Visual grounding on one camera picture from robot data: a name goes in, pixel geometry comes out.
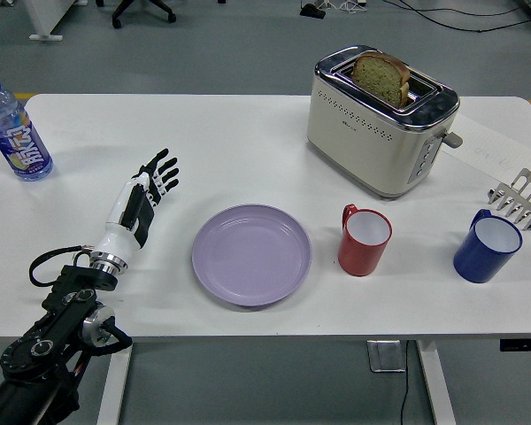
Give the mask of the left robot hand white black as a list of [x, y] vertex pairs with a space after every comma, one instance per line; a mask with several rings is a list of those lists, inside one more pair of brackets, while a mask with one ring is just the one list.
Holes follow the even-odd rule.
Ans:
[[177, 158], [163, 149], [124, 184], [105, 223], [105, 233], [91, 254], [91, 262], [115, 261], [120, 269], [147, 242], [155, 209], [164, 195], [179, 184]]

